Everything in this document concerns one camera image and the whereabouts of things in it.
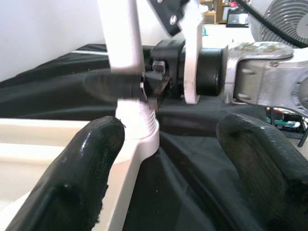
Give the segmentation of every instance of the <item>wire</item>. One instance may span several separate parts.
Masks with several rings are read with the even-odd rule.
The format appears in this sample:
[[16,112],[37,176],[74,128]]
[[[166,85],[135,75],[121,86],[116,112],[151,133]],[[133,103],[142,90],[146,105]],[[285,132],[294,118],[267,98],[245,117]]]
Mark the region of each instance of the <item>wire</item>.
[[253,8],[251,8],[246,2],[243,0],[236,0],[245,10],[247,10],[252,16],[254,16],[261,24],[263,24],[267,29],[274,32],[276,35],[284,39],[285,41],[291,43],[294,46],[299,48],[306,48],[308,44],[305,44],[301,41],[297,41],[296,39],[292,38],[291,36],[287,35],[277,27],[275,27],[272,23],[264,19],[258,12],[256,12]]
[[304,125],[305,125],[305,129],[308,129],[308,121],[306,118],[304,118]]
[[289,115],[296,115],[296,113],[294,112],[290,112],[290,111],[281,111],[284,114],[289,114]]

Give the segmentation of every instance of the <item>black cylindrical joint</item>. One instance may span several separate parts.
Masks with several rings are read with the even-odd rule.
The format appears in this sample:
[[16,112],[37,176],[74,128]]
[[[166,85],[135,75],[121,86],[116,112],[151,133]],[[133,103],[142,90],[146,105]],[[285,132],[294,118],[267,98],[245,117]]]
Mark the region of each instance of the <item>black cylindrical joint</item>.
[[[221,90],[222,75],[221,48],[202,48],[199,54],[196,88],[198,95],[217,96]],[[180,54],[178,88],[184,92],[185,50]]]

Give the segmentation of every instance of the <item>white bracket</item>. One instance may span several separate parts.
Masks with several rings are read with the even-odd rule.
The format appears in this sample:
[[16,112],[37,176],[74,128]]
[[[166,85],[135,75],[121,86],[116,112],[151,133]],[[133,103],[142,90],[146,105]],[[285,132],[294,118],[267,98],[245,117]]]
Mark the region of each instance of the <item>white bracket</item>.
[[184,65],[184,97],[187,104],[197,104],[199,95],[196,91],[196,75],[199,52],[202,48],[203,17],[198,5],[193,0],[184,8],[184,17],[179,26],[186,39]]

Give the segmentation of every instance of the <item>white threaded part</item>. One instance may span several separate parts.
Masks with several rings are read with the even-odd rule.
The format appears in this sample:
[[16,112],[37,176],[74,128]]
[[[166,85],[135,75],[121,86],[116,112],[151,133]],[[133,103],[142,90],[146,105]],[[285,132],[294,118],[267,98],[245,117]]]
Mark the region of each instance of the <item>white threaded part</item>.
[[151,135],[157,126],[155,110],[140,100],[117,101],[115,116],[125,126],[125,139],[138,140]]

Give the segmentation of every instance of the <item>white plastic rod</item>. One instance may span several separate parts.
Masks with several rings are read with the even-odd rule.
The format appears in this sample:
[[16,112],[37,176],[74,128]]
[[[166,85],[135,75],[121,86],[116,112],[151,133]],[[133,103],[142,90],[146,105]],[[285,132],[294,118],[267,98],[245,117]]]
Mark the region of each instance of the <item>white plastic rod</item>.
[[[109,64],[114,73],[144,73],[136,0],[98,0]],[[125,139],[150,136],[157,128],[155,111],[139,100],[119,99],[115,116],[125,125]]]
[[98,0],[112,72],[142,74],[144,58],[136,0]]

